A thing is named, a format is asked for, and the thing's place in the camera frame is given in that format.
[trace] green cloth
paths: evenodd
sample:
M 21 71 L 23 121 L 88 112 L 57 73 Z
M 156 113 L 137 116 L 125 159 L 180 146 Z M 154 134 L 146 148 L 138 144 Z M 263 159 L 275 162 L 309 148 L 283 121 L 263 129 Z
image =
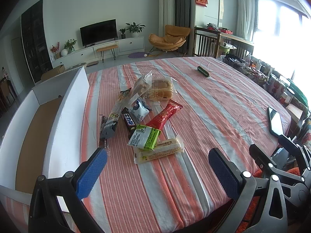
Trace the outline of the green cloth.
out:
M 289 88 L 293 90 L 293 92 L 295 93 L 296 99 L 300 101 L 303 105 L 305 105 L 307 108 L 309 108 L 307 97 L 305 97 L 304 93 L 301 92 L 301 90 L 295 85 L 295 83 L 293 83 L 291 79 L 288 80 L 290 82 Z

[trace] curtain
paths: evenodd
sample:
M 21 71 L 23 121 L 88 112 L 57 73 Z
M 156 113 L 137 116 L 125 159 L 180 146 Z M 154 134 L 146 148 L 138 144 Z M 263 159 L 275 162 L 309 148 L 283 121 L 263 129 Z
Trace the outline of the curtain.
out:
M 255 0 L 238 0 L 236 35 L 251 40 L 254 31 Z
M 159 0 L 159 37 L 165 36 L 165 26 L 175 25 L 175 0 Z
M 175 25 L 190 27 L 190 0 L 175 0 Z M 189 36 L 178 52 L 186 53 L 189 48 Z

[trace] green package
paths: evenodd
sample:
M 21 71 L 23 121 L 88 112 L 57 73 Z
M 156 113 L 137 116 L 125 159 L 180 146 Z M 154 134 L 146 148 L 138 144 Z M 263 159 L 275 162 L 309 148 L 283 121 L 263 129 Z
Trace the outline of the green package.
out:
M 143 150 L 153 150 L 161 131 L 145 125 L 137 125 L 128 145 Z

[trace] blue gripper pad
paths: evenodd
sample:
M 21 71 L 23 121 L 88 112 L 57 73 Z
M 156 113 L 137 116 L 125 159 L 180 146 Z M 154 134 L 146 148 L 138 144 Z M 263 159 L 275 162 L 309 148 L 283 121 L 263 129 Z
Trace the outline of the blue gripper pad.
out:
M 215 149 L 210 150 L 208 161 L 227 196 L 237 200 L 240 196 L 240 183 Z
M 89 196 L 99 174 L 107 163 L 107 152 L 102 149 L 91 161 L 77 181 L 76 194 L 81 200 Z

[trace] door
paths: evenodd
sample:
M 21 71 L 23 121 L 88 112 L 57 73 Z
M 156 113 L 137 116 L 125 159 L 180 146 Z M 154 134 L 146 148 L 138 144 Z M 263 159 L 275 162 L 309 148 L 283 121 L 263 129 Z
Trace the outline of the door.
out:
M 26 89 L 27 87 L 33 86 L 33 80 L 31 78 L 28 66 L 24 58 L 24 51 L 22 49 L 21 39 L 19 37 L 12 39 L 11 45 L 15 65 L 21 78 L 21 82 L 24 85 L 24 88 Z

